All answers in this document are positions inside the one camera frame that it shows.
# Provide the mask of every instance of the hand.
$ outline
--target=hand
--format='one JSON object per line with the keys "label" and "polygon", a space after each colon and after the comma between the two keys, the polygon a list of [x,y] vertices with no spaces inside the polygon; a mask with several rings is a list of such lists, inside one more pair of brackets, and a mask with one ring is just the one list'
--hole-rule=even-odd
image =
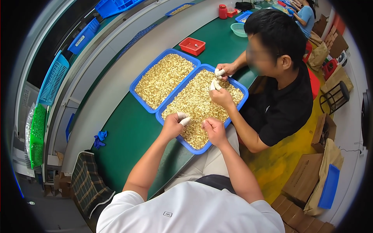
{"label": "hand", "polygon": [[224,144],[229,144],[225,136],[224,123],[221,120],[208,117],[202,122],[201,128],[207,132],[210,142],[218,148]]}
{"label": "hand", "polygon": [[184,126],[189,123],[190,119],[191,118],[185,113],[174,113],[168,115],[164,120],[159,138],[168,143],[183,131]]}
{"label": "hand", "polygon": [[232,99],[232,95],[224,88],[221,88],[219,91],[212,90],[210,91],[211,100],[214,103],[222,106],[224,109],[228,109],[230,107],[235,107],[235,104]]}
{"label": "hand", "polygon": [[224,69],[225,73],[222,74],[222,79],[227,80],[229,75],[232,75],[236,73],[237,71],[237,65],[235,63],[224,63],[224,64],[218,64],[216,66],[217,69],[221,70]]}

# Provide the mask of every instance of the plaid cloth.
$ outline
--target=plaid cloth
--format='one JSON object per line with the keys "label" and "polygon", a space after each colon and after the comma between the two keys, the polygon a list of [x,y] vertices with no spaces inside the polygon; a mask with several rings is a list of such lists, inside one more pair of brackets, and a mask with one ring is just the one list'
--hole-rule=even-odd
{"label": "plaid cloth", "polygon": [[115,194],[98,174],[94,154],[90,152],[79,153],[71,176],[71,186],[82,211],[89,218],[97,206],[107,203]]}

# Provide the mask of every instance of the power cord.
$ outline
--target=power cord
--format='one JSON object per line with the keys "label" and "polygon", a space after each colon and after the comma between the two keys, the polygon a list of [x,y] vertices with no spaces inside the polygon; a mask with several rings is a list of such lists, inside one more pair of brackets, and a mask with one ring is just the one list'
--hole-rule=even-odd
{"label": "power cord", "polygon": [[[344,151],[347,151],[347,152],[349,152],[349,151],[348,151],[348,150],[346,150],[346,149],[343,149],[343,148],[341,149],[341,146],[339,146],[339,147],[338,147],[338,149],[340,149],[340,150],[344,150]],[[356,150],[350,150],[350,151],[360,151],[360,154],[362,153],[360,149],[356,149]]]}

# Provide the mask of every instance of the black t-shirt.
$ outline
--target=black t-shirt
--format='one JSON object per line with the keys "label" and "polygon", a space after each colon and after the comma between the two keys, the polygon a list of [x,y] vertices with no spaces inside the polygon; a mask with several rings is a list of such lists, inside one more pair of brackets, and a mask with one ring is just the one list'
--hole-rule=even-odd
{"label": "black t-shirt", "polygon": [[278,90],[268,77],[262,94],[249,95],[240,113],[267,146],[297,132],[311,116],[313,96],[307,66],[302,63],[297,78]]}

